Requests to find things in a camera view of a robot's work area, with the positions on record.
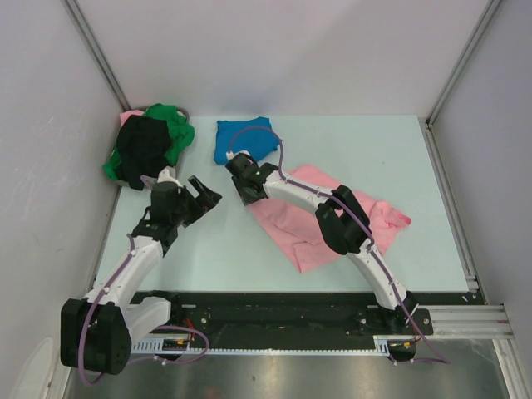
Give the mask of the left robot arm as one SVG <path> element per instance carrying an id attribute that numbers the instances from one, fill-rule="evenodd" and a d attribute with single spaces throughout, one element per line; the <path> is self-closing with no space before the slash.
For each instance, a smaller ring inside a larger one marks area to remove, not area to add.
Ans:
<path id="1" fill-rule="evenodd" d="M 161 327 L 172 333 L 182 326 L 183 311 L 160 297 L 131 300 L 149 272 L 158 266 L 178 237 L 222 199 L 195 176 L 182 185 L 168 170 L 150 188 L 150 203 L 128 234 L 128 247 L 108 276 L 83 298 L 70 298 L 60 316 L 60 362 L 81 375 L 117 375 L 131 349 Z"/>

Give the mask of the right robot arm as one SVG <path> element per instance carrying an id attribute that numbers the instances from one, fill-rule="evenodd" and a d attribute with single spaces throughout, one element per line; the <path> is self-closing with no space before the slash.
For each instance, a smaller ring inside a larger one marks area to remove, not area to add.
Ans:
<path id="1" fill-rule="evenodd" d="M 293 178 L 279 166 L 259 165 L 250 155 L 232 155 L 225 168 L 243 204 L 264 199 L 290 203 L 312 214 L 324 243 L 347 256 L 372 288 L 385 327 L 403 333 L 414 324 L 419 303 L 387 267 L 370 230 L 370 219 L 345 185 L 324 189 Z"/>

